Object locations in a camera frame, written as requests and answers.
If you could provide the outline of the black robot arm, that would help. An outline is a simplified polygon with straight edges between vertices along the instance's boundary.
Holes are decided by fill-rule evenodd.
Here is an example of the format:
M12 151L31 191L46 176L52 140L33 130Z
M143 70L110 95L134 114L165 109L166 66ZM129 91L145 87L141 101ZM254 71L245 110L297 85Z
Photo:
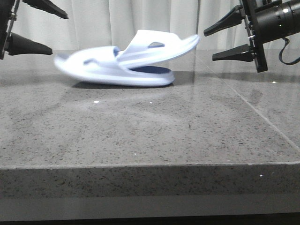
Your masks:
M213 61L255 62L257 72L268 70L263 44L283 39L300 31L300 2L290 0L241 0L222 19L204 30L207 37L221 30L245 23L249 44L216 53Z

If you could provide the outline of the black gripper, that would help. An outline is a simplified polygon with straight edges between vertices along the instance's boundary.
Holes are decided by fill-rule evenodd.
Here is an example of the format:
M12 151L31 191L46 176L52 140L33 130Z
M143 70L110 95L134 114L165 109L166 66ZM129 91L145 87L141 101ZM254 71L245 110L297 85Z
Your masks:
M68 19L67 12L59 8L50 0L23 0L23 2L33 8L54 14L63 19ZM0 1L0 59L2 60L4 58L6 41L8 41L6 50L8 51L8 54L12 56L20 54L52 55L53 51L50 47L15 33L11 34L12 26L17 18L16 14L19 3L19 0Z
M257 3L256 0L240 0L241 5L234 6L229 13L217 21L212 26L206 28L203 32L204 36L210 36L221 30L239 25L244 19L245 11L245 28L250 45L244 44L230 50L218 52L212 55L213 61L218 60L238 60L252 62L254 60L258 73L268 70L263 47L263 40L257 19Z

